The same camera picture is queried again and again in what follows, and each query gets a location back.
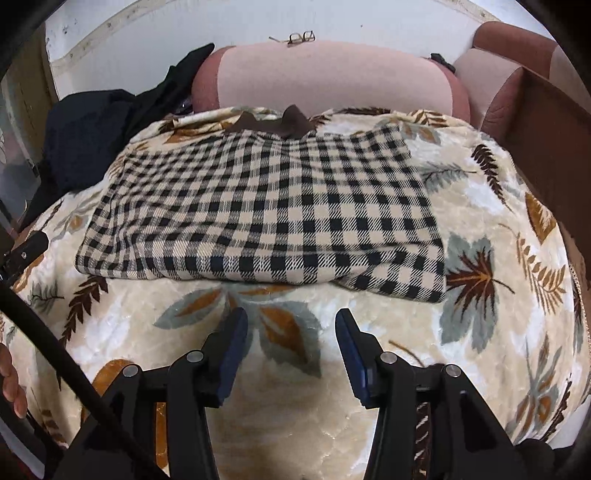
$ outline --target floral blanket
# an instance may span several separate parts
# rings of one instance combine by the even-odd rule
[[[377,412],[366,411],[353,396],[336,342],[335,314],[348,307],[361,329],[412,364],[460,365],[513,441],[550,439],[589,391],[589,335],[578,280],[556,220],[518,177],[510,155],[460,120],[383,109],[312,119],[319,135],[399,125],[443,238],[442,303],[332,283],[132,281],[74,268],[90,217],[126,152],[166,151],[220,135],[243,110],[152,124],[132,139],[103,182],[65,196],[37,221],[49,249],[14,289],[97,390],[103,393],[131,362],[161,367],[200,347],[222,315],[242,306],[249,316],[249,351],[225,405],[207,412],[221,477],[361,478]],[[248,110],[258,119],[279,116]],[[66,444],[85,415],[79,401],[6,318],[0,334],[33,415]],[[166,468],[164,416],[160,405],[158,464]]]

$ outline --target black cable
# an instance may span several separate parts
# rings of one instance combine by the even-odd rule
[[[68,354],[29,305],[23,302],[4,282],[0,281],[0,310],[37,347],[56,373],[70,386],[74,394],[88,409],[95,420],[107,428],[118,440],[121,448],[145,468],[154,479],[169,480],[168,476],[144,452],[137,442],[123,429],[113,412],[105,405],[99,394],[90,384],[84,372]]]

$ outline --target human hand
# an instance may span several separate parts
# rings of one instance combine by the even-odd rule
[[[14,413],[18,417],[27,416],[27,396],[25,391],[18,384],[17,370],[12,364],[12,355],[8,348],[0,343],[0,375],[4,377],[2,393],[4,398],[12,403]]]

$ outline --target checkered shirt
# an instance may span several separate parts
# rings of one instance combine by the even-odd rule
[[[253,131],[134,152],[76,268],[109,278],[334,281],[441,301],[444,252],[398,127],[282,140]]]

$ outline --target silver screw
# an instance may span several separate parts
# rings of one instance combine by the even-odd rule
[[[462,369],[457,365],[450,364],[447,367],[445,367],[445,372],[450,377],[457,378],[462,374]]]
[[[136,376],[138,374],[138,372],[139,372],[139,368],[137,365],[128,365],[127,367],[125,367],[123,369],[123,376],[131,378],[131,377]]]
[[[192,352],[187,353],[187,362],[191,364],[198,364],[203,358],[204,355],[201,350],[193,350]]]
[[[379,356],[379,359],[385,364],[392,365],[396,362],[396,360],[398,360],[398,357],[395,353],[383,352],[382,355]]]

